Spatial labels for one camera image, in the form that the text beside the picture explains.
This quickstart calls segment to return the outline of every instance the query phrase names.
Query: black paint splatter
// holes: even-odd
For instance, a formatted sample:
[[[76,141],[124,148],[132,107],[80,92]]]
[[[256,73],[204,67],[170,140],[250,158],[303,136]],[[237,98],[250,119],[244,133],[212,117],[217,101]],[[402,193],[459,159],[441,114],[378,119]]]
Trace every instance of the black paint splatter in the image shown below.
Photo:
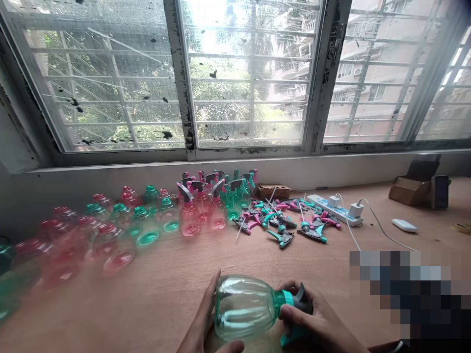
[[[171,139],[173,137],[173,134],[169,131],[159,131],[159,132],[163,133],[163,138],[164,139],[168,140],[168,139]]]

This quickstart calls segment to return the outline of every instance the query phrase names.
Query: smartphone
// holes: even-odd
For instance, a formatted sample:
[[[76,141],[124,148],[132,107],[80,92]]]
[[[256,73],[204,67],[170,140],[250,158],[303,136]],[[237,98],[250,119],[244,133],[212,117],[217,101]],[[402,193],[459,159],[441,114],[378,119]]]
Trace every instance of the smartphone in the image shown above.
[[[432,208],[448,208],[448,176],[432,177]]]

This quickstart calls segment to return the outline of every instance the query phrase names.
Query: pink spray bottle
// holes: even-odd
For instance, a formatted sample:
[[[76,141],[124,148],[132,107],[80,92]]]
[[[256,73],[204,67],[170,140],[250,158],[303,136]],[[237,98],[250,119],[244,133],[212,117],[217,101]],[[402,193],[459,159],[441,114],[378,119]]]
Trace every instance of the pink spray bottle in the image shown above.
[[[180,210],[179,229],[183,236],[193,236],[201,231],[201,222],[198,220],[198,208],[193,204],[193,195],[181,183],[177,183],[178,194],[183,198],[183,207]]]

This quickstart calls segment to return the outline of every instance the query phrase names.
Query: white mouse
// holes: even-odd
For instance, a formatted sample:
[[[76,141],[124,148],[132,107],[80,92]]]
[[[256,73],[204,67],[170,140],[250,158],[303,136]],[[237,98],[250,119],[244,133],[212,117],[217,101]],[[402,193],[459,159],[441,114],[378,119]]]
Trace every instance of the white mouse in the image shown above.
[[[417,232],[417,228],[414,227],[412,224],[410,224],[409,222],[407,222],[405,220],[394,219],[394,220],[392,220],[392,224],[394,224],[399,229],[401,229],[403,231],[406,231],[406,232],[409,232],[409,233],[416,233]]]

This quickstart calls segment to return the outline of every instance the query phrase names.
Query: window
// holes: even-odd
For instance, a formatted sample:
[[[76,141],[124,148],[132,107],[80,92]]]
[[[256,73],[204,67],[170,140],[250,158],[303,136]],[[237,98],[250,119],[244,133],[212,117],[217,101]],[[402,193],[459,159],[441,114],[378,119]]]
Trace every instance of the window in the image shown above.
[[[342,78],[345,76],[350,76],[352,74],[352,70],[353,70],[352,64],[341,64],[337,77]]]
[[[462,147],[471,136],[459,1],[25,4],[0,1],[0,62],[37,104],[28,133],[55,165]]]

